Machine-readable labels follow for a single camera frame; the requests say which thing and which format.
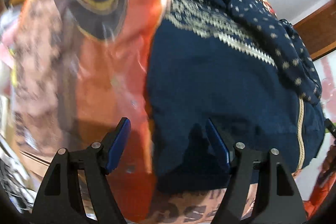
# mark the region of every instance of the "brown wooden panel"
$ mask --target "brown wooden panel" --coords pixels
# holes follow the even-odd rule
[[[329,3],[294,25],[306,45],[309,53],[315,58],[322,56],[324,49],[336,42],[336,0]]]

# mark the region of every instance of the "metal screw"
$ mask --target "metal screw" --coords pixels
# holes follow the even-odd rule
[[[100,148],[100,142],[94,142],[92,145],[91,145],[92,148]]]
[[[63,155],[67,150],[65,148],[60,148],[57,153]]]
[[[277,150],[276,148],[272,148],[272,149],[271,149],[271,153],[272,153],[273,155],[279,155],[279,150]]]
[[[239,142],[239,143],[236,143],[236,148],[244,149],[245,145],[243,143]]]

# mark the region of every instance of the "dark blue fabric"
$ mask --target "dark blue fabric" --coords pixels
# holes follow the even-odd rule
[[[147,75],[159,190],[227,185],[229,177],[205,134],[209,117],[219,118],[234,141],[251,149],[277,148],[294,172],[299,95],[306,100],[302,137],[303,166],[308,165],[322,143],[324,118],[320,80],[307,56],[292,26],[256,0],[172,0],[156,32]],[[291,62],[289,68],[282,69],[284,62]]]

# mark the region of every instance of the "wooden edge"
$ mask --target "wooden edge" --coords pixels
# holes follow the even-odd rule
[[[313,61],[315,61],[316,59],[321,58],[326,54],[332,52],[334,49],[336,49],[336,41],[332,42],[331,44],[322,48],[321,50],[314,52],[313,54],[311,54],[310,57],[312,58]]]
[[[326,8],[332,6],[335,3],[336,3],[336,0],[330,0],[325,5],[323,5],[321,8],[317,9],[315,12],[311,13],[309,16],[307,16],[304,19],[300,20],[293,27],[294,28],[299,27],[300,25],[302,25],[303,23],[307,22],[308,20],[310,20],[311,18],[313,18],[314,16],[316,16],[317,14],[319,14],[320,12],[322,12],[323,10],[325,10]]]

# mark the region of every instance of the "polka dot fabric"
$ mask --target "polka dot fabric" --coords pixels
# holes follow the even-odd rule
[[[236,22],[254,32],[260,46],[273,59],[298,95],[317,104],[321,83],[302,39],[287,20],[278,20],[259,0],[210,0]]]

